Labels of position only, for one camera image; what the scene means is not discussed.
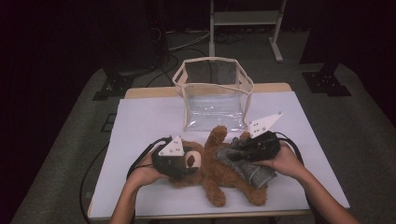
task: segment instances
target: white shelf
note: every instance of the white shelf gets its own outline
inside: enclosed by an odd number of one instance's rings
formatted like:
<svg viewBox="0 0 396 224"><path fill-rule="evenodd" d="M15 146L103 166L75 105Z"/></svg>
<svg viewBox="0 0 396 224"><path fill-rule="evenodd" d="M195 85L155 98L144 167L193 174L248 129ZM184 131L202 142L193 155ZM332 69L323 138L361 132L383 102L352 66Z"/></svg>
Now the white shelf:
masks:
<svg viewBox="0 0 396 224"><path fill-rule="evenodd" d="M278 10L215 12L214 25L276 24Z"/></svg>

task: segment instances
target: teddy bear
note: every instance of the teddy bear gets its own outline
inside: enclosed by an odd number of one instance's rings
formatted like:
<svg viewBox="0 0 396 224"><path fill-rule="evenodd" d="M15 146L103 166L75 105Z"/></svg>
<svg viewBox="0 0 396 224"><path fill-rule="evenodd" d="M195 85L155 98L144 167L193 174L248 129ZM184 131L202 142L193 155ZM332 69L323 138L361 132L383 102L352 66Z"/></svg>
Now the teddy bear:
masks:
<svg viewBox="0 0 396 224"><path fill-rule="evenodd" d="M201 167L195 173L181 179L170 178L171 184L176 188L202 185L206 198L216 207L222 207L226 204L226 196L220 187L236 188L245 194L250 203L264 205L266 202L266 184L256 188L249 184L235 169L217 160L217 150L230 145L224 143L226 136L227 128L217 126L209 134L204 146L196 142L183 140L183 147L189 147L201 154ZM248 137L249 133L244 132L239 138L247 139Z"/></svg>

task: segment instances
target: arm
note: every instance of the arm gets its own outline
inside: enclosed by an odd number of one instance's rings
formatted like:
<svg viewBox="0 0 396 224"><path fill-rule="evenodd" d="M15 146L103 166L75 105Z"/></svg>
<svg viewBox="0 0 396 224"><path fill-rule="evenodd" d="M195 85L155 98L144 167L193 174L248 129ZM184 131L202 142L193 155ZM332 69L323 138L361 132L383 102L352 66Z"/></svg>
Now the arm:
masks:
<svg viewBox="0 0 396 224"><path fill-rule="evenodd" d="M257 161L253 164L272 167L282 175L296 179L305 189L311 203L330 223L359 223L298 161L286 143L281 142L281 149L273 160Z"/></svg>
<svg viewBox="0 0 396 224"><path fill-rule="evenodd" d="M130 224L134 215L134 206L136 203L136 195L139 189L143 186L154 183L160 178L165 178L166 175L160 174L152 166L144 166L151 164L151 153L149 153L128 177L114 209L113 215L110 219L111 223Z"/></svg>

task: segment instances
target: white table surface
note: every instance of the white table surface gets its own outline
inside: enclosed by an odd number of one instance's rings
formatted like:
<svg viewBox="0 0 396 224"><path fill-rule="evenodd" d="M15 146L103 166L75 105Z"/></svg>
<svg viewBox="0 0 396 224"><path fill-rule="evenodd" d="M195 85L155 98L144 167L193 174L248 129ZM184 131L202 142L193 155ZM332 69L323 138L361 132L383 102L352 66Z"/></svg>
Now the white table surface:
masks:
<svg viewBox="0 0 396 224"><path fill-rule="evenodd" d="M344 207L349 207L320 144L293 91L253 93L247 120L260 119L283 112L281 119L270 129L281 132L299 147L305 166L317 177L330 194ZM106 158L98 178L90 218L109 218L114 210L125 177L134 160L155 140L169 135L181 135L185 140L203 144L207 132L183 132L184 102L180 97L160 97L120 100L118 115L111 134ZM229 133L231 141L240 133ZM290 211L309 209L303 188L294 179L278 175L271 180L267 202L255 206L237 189L222 188L227 203L213 206L201 186L175 189L166 179L145 186L137 195L136 217L216 216L238 214L250 216L269 212L287 214Z"/></svg>

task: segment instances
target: forearm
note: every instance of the forearm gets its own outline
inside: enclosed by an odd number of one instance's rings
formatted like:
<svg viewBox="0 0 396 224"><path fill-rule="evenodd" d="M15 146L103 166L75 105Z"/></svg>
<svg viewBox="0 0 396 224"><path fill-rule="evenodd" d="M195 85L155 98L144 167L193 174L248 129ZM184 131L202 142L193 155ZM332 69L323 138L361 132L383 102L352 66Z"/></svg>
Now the forearm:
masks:
<svg viewBox="0 0 396 224"><path fill-rule="evenodd" d="M134 207L136 203L136 195L139 191L139 187L136 186L124 186L120 194L119 201L117 202L116 208L114 209L113 215L110 219L111 223L117 224L130 224L134 215Z"/></svg>
<svg viewBox="0 0 396 224"><path fill-rule="evenodd" d="M309 171L306 170L296 179L305 189L311 203L330 223L359 223Z"/></svg>

